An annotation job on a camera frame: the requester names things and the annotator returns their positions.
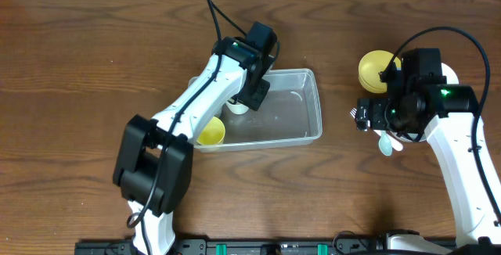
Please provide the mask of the grey plastic bowl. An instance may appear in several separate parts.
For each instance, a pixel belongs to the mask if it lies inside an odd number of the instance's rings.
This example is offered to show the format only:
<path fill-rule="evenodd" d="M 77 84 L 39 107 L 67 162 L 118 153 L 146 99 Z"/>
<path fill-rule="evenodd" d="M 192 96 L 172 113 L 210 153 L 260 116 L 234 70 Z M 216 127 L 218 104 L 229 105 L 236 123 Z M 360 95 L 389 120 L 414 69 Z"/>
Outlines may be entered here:
<path fill-rule="evenodd" d="M 425 134 L 417 134 L 407 131 L 392 131 L 391 134 L 400 142 L 425 142 L 427 140 Z"/>

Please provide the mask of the yellow plastic bowl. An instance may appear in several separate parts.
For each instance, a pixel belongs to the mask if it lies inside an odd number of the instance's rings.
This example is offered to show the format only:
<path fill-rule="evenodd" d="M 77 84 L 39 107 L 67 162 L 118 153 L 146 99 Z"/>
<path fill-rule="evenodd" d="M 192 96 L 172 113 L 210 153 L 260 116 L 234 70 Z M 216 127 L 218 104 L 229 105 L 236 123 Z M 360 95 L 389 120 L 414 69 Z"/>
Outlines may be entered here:
<path fill-rule="evenodd" d="M 380 81 L 379 72 L 384 71 L 393 54 L 384 50 L 366 53 L 359 62 L 359 82 L 365 90 L 375 94 L 387 91 L 387 84 Z"/>

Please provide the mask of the clear plastic container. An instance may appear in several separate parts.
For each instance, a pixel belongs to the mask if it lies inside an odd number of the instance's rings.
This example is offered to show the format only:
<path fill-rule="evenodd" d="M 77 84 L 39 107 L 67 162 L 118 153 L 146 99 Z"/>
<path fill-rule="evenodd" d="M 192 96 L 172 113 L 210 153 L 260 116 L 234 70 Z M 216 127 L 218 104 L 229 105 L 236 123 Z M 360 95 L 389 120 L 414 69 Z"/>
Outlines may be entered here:
<path fill-rule="evenodd" d="M 271 70 L 270 89 L 259 110 L 234 114 L 227 105 L 218 117 L 225 126 L 222 144 L 200 145 L 204 153 L 307 145 L 323 133 L 315 75 L 310 69 Z"/>

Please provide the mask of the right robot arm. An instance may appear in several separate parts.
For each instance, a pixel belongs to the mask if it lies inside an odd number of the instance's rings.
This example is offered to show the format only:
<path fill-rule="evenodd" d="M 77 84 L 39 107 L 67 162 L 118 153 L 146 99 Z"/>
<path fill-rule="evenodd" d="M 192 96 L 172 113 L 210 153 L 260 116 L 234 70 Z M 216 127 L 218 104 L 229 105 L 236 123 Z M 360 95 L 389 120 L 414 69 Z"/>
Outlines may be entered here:
<path fill-rule="evenodd" d="M 461 249 L 500 251 L 500 179 L 487 148 L 471 87 L 412 84 L 386 98 L 359 99 L 351 111 L 360 131 L 424 139 L 438 160 Z"/>

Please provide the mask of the white plastic cup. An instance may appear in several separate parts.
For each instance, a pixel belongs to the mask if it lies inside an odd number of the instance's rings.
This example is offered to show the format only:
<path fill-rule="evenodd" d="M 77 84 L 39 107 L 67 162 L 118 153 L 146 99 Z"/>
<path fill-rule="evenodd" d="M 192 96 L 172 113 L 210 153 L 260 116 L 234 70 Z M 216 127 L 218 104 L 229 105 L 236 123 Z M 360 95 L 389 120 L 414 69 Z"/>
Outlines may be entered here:
<path fill-rule="evenodd" d="M 249 110 L 248 106 L 245 106 L 244 104 L 241 104 L 239 102 L 227 101 L 225 104 L 228 109 L 236 115 L 245 114 Z"/>

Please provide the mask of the yellow plastic cup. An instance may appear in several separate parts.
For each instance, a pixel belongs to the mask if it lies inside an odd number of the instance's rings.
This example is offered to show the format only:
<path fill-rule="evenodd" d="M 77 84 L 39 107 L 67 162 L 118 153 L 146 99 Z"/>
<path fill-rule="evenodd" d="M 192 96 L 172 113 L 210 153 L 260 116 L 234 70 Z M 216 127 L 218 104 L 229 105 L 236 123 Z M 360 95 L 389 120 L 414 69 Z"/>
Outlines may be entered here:
<path fill-rule="evenodd" d="M 219 145 L 224 142 L 225 125 L 218 117 L 212 117 L 196 142 L 199 145 Z"/>

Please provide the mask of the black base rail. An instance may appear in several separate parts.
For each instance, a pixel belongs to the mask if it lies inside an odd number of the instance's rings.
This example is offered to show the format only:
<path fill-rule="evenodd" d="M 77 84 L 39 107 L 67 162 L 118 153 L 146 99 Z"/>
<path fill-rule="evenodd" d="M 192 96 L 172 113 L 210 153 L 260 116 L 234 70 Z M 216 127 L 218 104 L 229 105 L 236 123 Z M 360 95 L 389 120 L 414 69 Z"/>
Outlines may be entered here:
<path fill-rule="evenodd" d="M 361 238 L 353 235 L 340 237 L 335 241 L 213 241 L 204 239 L 184 239 L 174 243 L 168 255 L 336 255 L 350 254 L 363 250 L 382 250 L 386 246 L 383 239 Z M 74 246 L 74 255 L 120 255 L 140 254 L 130 239 L 121 241 L 81 241 Z"/>

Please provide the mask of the white plastic bowl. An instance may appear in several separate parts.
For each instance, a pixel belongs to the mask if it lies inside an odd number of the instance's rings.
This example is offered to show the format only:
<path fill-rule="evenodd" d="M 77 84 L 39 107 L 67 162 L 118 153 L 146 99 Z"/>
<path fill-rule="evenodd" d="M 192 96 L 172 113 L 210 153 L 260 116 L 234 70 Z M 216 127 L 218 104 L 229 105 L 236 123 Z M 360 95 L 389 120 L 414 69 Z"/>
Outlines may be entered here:
<path fill-rule="evenodd" d="M 455 71 L 445 63 L 442 63 L 442 75 L 446 77 L 446 84 L 459 84 Z"/>

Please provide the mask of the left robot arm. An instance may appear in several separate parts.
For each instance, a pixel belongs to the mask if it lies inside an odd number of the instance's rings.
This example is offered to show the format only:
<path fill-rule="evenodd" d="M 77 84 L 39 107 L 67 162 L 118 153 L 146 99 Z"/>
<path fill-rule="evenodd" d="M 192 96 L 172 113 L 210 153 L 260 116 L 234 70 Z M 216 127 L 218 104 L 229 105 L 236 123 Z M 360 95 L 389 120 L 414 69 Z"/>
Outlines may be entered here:
<path fill-rule="evenodd" d="M 134 247 L 166 254 L 175 242 L 173 212 L 191 182 L 194 143 L 228 101 L 258 110 L 270 84 L 264 80 L 279 48 L 275 38 L 247 35 L 215 43 L 201 75 L 166 109 L 126 123 L 113 183 L 132 210 Z"/>

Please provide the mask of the mint green plastic spoon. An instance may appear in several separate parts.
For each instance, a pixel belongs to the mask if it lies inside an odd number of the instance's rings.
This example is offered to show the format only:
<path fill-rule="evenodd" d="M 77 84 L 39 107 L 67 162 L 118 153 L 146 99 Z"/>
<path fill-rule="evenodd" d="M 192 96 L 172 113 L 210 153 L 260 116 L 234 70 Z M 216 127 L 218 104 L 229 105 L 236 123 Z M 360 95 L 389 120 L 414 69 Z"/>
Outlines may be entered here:
<path fill-rule="evenodd" d="M 391 156 L 393 153 L 393 146 L 391 144 L 391 140 L 387 136 L 386 131 L 380 132 L 380 139 L 378 141 L 378 146 L 381 153 L 385 156 Z"/>

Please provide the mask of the pink plastic fork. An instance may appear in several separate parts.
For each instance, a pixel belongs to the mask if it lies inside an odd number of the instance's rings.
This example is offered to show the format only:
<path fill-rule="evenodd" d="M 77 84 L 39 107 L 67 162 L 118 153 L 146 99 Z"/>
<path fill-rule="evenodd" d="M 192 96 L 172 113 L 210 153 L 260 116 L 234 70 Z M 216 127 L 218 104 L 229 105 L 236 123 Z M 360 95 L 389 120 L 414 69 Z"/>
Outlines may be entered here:
<path fill-rule="evenodd" d="M 380 136 L 380 130 L 374 130 L 374 132 Z M 390 137 L 389 135 L 387 135 L 389 137 L 389 139 L 391 140 L 391 144 L 393 146 L 393 151 L 396 150 L 396 151 L 402 151 L 403 150 L 403 144 L 399 141 L 397 141 L 396 139 Z"/>

